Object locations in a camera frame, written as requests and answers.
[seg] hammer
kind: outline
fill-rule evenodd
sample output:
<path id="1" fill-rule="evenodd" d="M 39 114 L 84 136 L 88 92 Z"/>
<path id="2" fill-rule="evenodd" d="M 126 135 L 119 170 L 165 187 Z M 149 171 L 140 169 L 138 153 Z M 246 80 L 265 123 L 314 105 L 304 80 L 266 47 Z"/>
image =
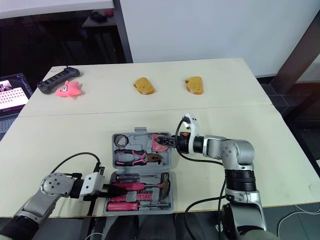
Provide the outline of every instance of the hammer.
<path id="1" fill-rule="evenodd" d="M 159 184 L 145 184 L 142 182 L 127 182 L 127 183 L 113 183 L 117 187 L 123 188 L 126 191 L 140 191 L 146 188 L 160 188 L 160 200 L 164 200 L 170 191 L 169 173 L 165 172 L 161 174 L 161 183 Z"/>

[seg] pink plush starfish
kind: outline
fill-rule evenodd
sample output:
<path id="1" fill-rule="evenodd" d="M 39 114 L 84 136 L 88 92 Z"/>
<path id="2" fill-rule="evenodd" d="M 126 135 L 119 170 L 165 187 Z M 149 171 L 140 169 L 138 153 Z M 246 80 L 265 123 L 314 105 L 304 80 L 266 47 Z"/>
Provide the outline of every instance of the pink plush starfish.
<path id="1" fill-rule="evenodd" d="M 77 81 L 65 81 L 64 85 L 58 89 L 54 95 L 62 97 L 72 97 L 82 94 L 82 91 L 78 88 L 79 82 Z"/>

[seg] black cable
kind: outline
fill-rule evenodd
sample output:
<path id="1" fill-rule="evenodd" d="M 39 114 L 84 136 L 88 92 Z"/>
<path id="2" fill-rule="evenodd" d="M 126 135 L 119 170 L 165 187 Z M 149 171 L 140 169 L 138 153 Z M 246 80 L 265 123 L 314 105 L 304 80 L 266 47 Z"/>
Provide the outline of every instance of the black cable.
<path id="1" fill-rule="evenodd" d="M 222 194 L 224 193 L 225 186 L 226 186 L 226 179 L 224 179 L 224 182 L 222 184 L 222 188 L 220 191 L 220 197 L 222 197 Z M 219 199 L 219 202 L 218 202 L 218 240 L 221 239 L 220 206 L 221 206 L 221 198 Z"/>
<path id="2" fill-rule="evenodd" d="M 54 173 L 62 164 L 64 164 L 66 161 L 68 161 L 68 160 L 70 160 L 70 159 L 72 159 L 72 158 L 74 158 L 74 157 L 76 157 L 76 156 L 79 156 L 79 155 L 91 155 L 91 156 L 93 156 L 93 157 L 96 159 L 96 161 L 97 161 L 96 167 L 94 168 L 95 170 L 96 170 L 97 166 L 100 164 L 100 159 L 97 157 L 97 155 L 95 155 L 95 154 L 93 154 L 93 153 L 91 153 L 91 152 L 79 152 L 79 153 L 76 153 L 76 154 L 68 157 L 67 159 L 63 160 L 62 162 L 60 162 L 59 165 L 56 166 L 56 167 L 52 170 L 51 173 L 53 174 L 53 173 Z"/>
<path id="3" fill-rule="evenodd" d="M 183 122 L 184 122 L 184 119 L 181 119 L 181 121 L 180 121 L 179 124 L 178 124 L 178 127 L 176 128 L 175 136 L 174 136 L 174 144 L 175 144 L 175 149 L 176 149 L 177 153 L 178 153 L 181 157 L 183 157 L 184 159 L 187 159 L 187 160 L 189 160 L 189 161 L 198 162 L 198 163 L 212 163 L 212 164 L 218 164 L 218 165 L 223 166 L 222 162 L 213 161 L 213 160 L 200 160 L 200 159 L 189 158 L 189 157 L 183 155 L 183 154 L 179 151 L 179 147 L 178 147 L 178 134 L 179 134 L 179 130 L 180 130 L 181 124 L 182 124 Z"/>
<path id="4" fill-rule="evenodd" d="M 217 197 L 211 197 L 211 198 L 207 198 L 207 199 L 203 199 L 203 200 L 199 200 L 199 201 L 195 201 L 194 203 L 192 203 L 190 206 L 188 206 L 184 212 L 184 224 L 185 224 L 185 227 L 186 227 L 186 230 L 188 231 L 190 237 L 192 238 L 192 240 L 197 240 L 196 237 L 194 236 L 194 234 L 191 232 L 190 230 L 190 227 L 188 225 L 188 222 L 187 222 L 187 213 L 188 211 L 194 206 L 194 205 L 197 205 L 197 204 L 201 204 L 201 203 L 204 203 L 204 202 L 209 202 L 209 201 L 214 201 L 214 200 L 220 200 L 220 199 L 224 199 L 226 196 L 217 196 Z"/>
<path id="5" fill-rule="evenodd" d="M 178 124 L 178 127 L 176 128 L 175 130 L 175 136 L 174 136 L 174 144 L 175 144 L 175 149 L 177 151 L 177 153 L 183 157 L 184 159 L 187 159 L 189 161 L 193 161 L 193 162 L 198 162 L 198 163 L 212 163 L 212 164 L 218 164 L 218 165 L 221 165 L 223 166 L 222 162 L 219 162 L 219 161 L 214 161 L 214 160 L 200 160 L 200 159 L 193 159 L 193 158 L 189 158 L 185 155 L 183 155 L 180 150 L 179 150 L 179 147 L 178 147 L 178 134 L 179 134 L 179 130 L 180 130 L 180 127 L 182 125 L 182 123 L 185 122 L 185 118 L 182 118 L 181 121 L 179 122 Z M 218 203 L 218 221 L 219 221 L 219 233 L 218 233 L 218 237 L 220 239 L 220 205 L 221 205 L 221 199 L 224 199 L 226 196 L 222 196 L 223 192 L 224 192 L 224 188 L 225 188 L 225 185 L 226 185 L 226 180 L 224 180 L 223 182 L 223 185 L 222 185 L 222 189 L 221 189 L 221 192 L 220 192 L 220 196 L 218 197 L 211 197 L 211 198 L 207 198 L 207 199 L 203 199 L 203 200 L 199 200 L 199 201 L 196 201 L 194 203 L 192 203 L 190 206 L 188 206 L 184 212 L 184 224 L 185 224 L 185 227 L 186 227 L 186 230 L 188 231 L 190 237 L 192 238 L 192 240 L 197 240 L 196 237 L 194 236 L 194 234 L 191 232 L 190 228 L 189 228 L 189 225 L 188 225 L 188 222 L 187 222 L 187 213 L 189 211 L 189 209 L 191 209 L 194 205 L 197 205 L 197 204 L 200 204 L 200 203 L 204 203 L 204 202 L 209 202 L 209 201 L 214 201 L 214 200 L 219 200 L 219 203 Z"/>

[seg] laptop screen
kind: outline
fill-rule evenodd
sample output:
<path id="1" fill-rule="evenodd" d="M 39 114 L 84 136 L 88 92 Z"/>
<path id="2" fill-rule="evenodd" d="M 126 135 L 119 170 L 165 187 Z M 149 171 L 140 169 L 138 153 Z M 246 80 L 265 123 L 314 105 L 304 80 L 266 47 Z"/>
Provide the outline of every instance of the laptop screen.
<path id="1" fill-rule="evenodd" d="M 22 73 L 0 78 L 0 117 L 19 113 L 32 90 Z"/>

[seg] laptop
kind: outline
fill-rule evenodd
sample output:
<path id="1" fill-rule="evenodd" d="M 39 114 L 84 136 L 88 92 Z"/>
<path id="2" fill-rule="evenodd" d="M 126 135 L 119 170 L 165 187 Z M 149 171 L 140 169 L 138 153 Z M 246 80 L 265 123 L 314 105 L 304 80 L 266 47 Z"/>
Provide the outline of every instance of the laptop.
<path id="1" fill-rule="evenodd" d="M 0 141 L 32 93 L 22 73 L 0 77 Z"/>

